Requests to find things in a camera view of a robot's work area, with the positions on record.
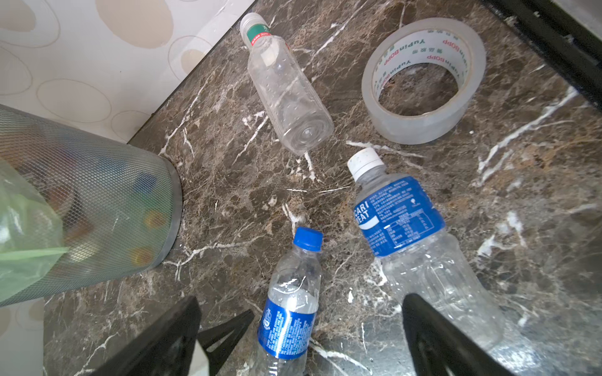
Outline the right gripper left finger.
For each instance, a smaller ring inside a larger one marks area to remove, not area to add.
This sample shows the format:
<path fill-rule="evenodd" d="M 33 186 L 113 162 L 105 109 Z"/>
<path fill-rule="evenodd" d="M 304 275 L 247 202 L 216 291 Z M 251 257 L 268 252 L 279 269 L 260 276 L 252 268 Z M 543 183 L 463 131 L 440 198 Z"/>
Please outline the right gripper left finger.
<path fill-rule="evenodd" d="M 201 317 L 195 297 L 180 300 L 93 374 L 189 374 Z"/>

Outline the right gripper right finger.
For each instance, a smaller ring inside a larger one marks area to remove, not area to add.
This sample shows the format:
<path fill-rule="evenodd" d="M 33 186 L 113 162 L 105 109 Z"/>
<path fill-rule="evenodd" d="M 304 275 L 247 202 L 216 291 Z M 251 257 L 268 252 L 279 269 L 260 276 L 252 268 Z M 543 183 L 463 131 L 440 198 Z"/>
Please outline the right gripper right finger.
<path fill-rule="evenodd" d="M 420 295 L 404 297 L 402 314 L 406 342 L 418 375 L 513 374 Z"/>

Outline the clear Pocari Sweat bottle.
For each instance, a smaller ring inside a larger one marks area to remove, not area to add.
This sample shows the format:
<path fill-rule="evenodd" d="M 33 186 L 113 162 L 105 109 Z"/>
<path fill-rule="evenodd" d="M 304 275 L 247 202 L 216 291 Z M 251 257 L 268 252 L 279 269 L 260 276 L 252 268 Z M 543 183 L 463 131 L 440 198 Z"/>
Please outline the clear Pocari Sweat bottle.
<path fill-rule="evenodd" d="M 499 306 L 419 181 L 387 173 L 371 147 L 354 154 L 347 166 L 361 188 L 354 218 L 396 300 L 418 294 L 479 346 L 491 349 L 501 342 Z"/>

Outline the clear bottle blue cap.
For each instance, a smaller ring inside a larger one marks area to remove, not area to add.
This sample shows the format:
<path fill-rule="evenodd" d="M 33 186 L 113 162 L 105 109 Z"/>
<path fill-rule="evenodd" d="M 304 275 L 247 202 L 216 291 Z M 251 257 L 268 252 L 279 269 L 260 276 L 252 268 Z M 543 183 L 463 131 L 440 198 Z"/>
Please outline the clear bottle blue cap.
<path fill-rule="evenodd" d="M 251 375 L 302 375 L 321 290 L 323 234 L 300 227 L 269 285 Z"/>

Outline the clear bottle green white label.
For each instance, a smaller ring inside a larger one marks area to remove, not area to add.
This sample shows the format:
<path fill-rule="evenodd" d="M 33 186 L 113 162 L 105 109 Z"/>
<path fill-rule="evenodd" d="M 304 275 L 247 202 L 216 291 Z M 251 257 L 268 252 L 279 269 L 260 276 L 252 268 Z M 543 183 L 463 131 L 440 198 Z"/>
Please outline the clear bottle green white label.
<path fill-rule="evenodd" d="M 333 120 L 285 40 L 258 13 L 244 15 L 247 70 L 282 145 L 302 156 L 334 131 Z"/>

